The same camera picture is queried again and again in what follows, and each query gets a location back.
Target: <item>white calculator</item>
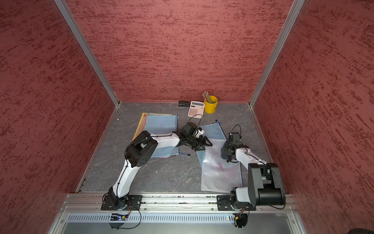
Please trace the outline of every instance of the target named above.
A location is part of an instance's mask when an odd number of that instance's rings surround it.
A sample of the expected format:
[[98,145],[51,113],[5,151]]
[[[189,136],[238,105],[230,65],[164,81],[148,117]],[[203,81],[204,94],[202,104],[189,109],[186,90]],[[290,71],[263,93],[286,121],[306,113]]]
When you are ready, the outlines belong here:
[[196,115],[194,118],[201,119],[204,114],[204,107],[205,107],[204,102],[191,101],[190,110],[188,111],[188,116],[193,117],[194,115]]

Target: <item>calculator keypad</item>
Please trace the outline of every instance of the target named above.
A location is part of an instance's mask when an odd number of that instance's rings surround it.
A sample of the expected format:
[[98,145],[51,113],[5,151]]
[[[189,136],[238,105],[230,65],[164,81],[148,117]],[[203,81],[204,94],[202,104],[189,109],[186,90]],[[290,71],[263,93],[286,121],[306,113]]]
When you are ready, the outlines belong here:
[[196,115],[196,114],[197,114],[197,109],[193,109],[193,108],[191,108],[189,113],[188,113],[188,115],[191,116],[191,117]]

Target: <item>yellow pencil cup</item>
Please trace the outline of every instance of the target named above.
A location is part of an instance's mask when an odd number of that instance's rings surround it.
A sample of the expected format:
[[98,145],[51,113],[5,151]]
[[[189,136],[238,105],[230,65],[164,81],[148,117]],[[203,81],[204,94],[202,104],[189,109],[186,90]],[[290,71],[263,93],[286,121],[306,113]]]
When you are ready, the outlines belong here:
[[208,114],[213,114],[215,112],[215,107],[218,105],[218,99],[215,96],[209,95],[212,103],[206,102],[205,103],[205,112]]

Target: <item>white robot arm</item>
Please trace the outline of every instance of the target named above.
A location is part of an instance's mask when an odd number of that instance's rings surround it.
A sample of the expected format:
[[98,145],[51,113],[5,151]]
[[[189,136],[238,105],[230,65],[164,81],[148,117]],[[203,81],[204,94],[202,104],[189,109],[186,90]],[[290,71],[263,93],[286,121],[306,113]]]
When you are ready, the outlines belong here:
[[151,158],[156,149],[168,146],[191,146],[195,151],[203,151],[212,146],[204,131],[188,122],[181,131],[168,135],[154,135],[142,131],[125,149],[125,164],[116,183],[103,198],[102,210],[121,210],[126,207],[130,185],[139,169]]
[[231,191],[230,205],[234,210],[241,210],[248,203],[254,209],[256,206],[285,204],[286,196],[277,164],[258,158],[248,146],[242,144],[241,134],[229,134],[221,149],[221,157],[228,163],[240,162],[248,169],[248,187],[233,188]]

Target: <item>wire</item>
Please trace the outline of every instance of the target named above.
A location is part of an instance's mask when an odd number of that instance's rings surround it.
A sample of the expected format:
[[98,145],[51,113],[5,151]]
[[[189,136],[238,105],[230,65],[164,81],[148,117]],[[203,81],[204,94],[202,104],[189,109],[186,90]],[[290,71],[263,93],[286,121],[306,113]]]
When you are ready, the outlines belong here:
[[203,118],[203,115],[202,114],[196,114],[196,115],[201,115],[201,118],[200,118],[200,121],[199,121],[199,124],[197,125],[197,126],[200,126],[200,122],[201,122],[201,119]]
[[233,129],[231,129],[230,133],[232,133],[232,131],[234,130],[234,128],[235,128],[236,126],[239,126],[239,128],[240,128],[240,138],[242,138],[242,127],[240,127],[239,124],[235,125],[235,126],[233,127]]
[[166,136],[159,136],[159,135],[156,135],[156,138],[159,138],[159,137],[169,137],[169,136],[171,136],[173,133],[171,133],[171,134],[169,134],[169,135],[166,135]]
[[130,215],[130,213],[131,213],[131,202],[130,201],[128,201],[128,202],[130,203],[130,205],[128,205],[127,210],[128,210],[129,215]]
[[[259,162],[261,162],[261,160],[260,160],[259,158],[255,157],[254,155],[247,154],[247,152],[245,152],[245,154],[246,154],[246,155],[249,155],[249,156],[252,156],[252,157],[254,157],[255,159],[257,159]],[[261,163],[264,164],[267,168],[269,168],[270,171],[271,171],[271,172],[273,173],[273,175],[275,176],[275,178],[277,179],[278,184],[279,184],[279,186],[281,187],[281,188],[280,188],[280,189],[281,189],[281,191],[280,191],[280,196],[282,197],[281,199],[283,200],[283,194],[284,194],[285,192],[284,192],[284,189],[283,189],[283,187],[282,187],[282,185],[281,185],[281,183],[280,183],[280,181],[279,181],[277,175],[273,172],[273,170],[272,170],[272,169],[271,169],[267,164],[265,164],[265,163],[263,163],[263,162],[261,162]],[[283,205],[282,208],[278,208],[278,207],[275,207],[275,206],[271,206],[271,207],[273,207],[273,208],[275,208],[275,209],[278,209],[278,210],[283,210],[283,209],[286,207],[286,202],[284,202],[284,205]]]
[[133,229],[133,228],[136,228],[137,226],[139,226],[139,224],[140,224],[140,222],[141,222],[141,213],[140,213],[140,210],[139,210],[138,208],[136,208],[135,206],[131,205],[131,203],[130,203],[130,206],[131,206],[131,207],[134,207],[134,208],[139,212],[139,215],[140,215],[139,223],[138,223],[135,227],[132,227],[132,228],[117,228],[117,227],[113,227],[113,226],[111,225],[111,223],[109,223],[109,225],[111,226],[112,229],[113,229],[113,228],[116,228],[117,230],[118,230],[118,229]]
[[241,216],[242,216],[242,213],[244,212],[244,208],[245,208],[245,207],[243,207],[242,211],[240,211],[240,213],[237,213],[235,216],[239,216],[239,215],[240,215],[240,217],[241,217]]
[[125,169],[123,170],[122,175],[121,175],[121,177],[119,178],[119,181],[118,181],[118,183],[117,183],[117,190],[116,190],[116,196],[117,196],[117,197],[118,197],[118,185],[119,185],[119,182],[121,181],[122,176],[123,176],[123,174],[125,173],[125,171],[126,171],[128,165],[129,165],[129,161],[126,160],[126,162],[127,162],[126,167],[125,167]]
[[219,199],[219,200],[217,201],[217,204],[220,203],[221,201],[225,200],[225,199],[228,199],[228,198],[230,198],[230,196],[223,197],[223,198]]
[[104,197],[106,196],[106,195],[108,195],[109,194],[109,192],[106,192],[103,196],[102,196],[102,201],[104,202]]
[[[147,140],[147,138],[141,140],[141,141],[139,142],[139,144],[142,143],[142,142],[144,142],[144,141],[146,141],[146,140]],[[118,183],[117,183],[117,190],[116,190],[116,196],[117,196],[117,197],[118,197],[118,185],[120,184],[119,182],[121,181],[122,176],[123,176],[123,174],[125,173],[125,171],[126,171],[128,165],[129,165],[129,161],[126,159],[126,153],[127,153],[127,150],[129,149],[129,147],[131,146],[131,144],[132,144],[134,141],[135,141],[135,139],[134,139],[132,142],[130,142],[130,144],[129,144],[129,145],[126,147],[126,149],[125,149],[124,156],[125,156],[125,160],[126,160],[127,164],[126,164],[126,167],[125,167],[125,169],[123,170],[123,173],[122,173],[122,175],[121,175],[121,177],[120,177],[120,179],[119,179],[119,181],[118,181]]]

